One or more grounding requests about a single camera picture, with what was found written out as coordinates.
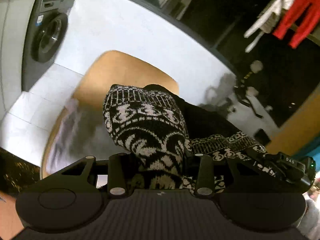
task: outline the round metal bolt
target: round metal bolt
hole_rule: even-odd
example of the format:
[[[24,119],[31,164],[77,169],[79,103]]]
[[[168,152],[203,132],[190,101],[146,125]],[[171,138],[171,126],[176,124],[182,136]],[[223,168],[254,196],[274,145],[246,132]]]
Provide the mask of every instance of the round metal bolt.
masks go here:
[[[207,196],[207,195],[210,195],[212,193],[212,190],[207,188],[207,187],[201,187],[197,190],[197,193],[200,194],[200,195],[204,195],[204,196]]]
[[[123,187],[114,187],[110,190],[112,195],[122,195],[125,193],[125,189]]]

